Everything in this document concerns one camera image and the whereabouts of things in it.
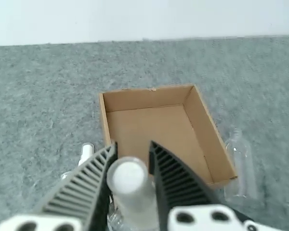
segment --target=clear plastic bottle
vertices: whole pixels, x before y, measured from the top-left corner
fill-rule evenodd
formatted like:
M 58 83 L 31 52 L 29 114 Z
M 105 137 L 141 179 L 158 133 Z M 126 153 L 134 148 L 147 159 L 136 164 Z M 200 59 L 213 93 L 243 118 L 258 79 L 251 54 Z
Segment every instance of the clear plastic bottle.
M 258 199 L 250 143 L 243 137 L 241 130 L 234 130 L 226 141 L 226 149 L 236 168 L 238 178 L 225 186 L 225 200 L 242 205 L 250 199 Z

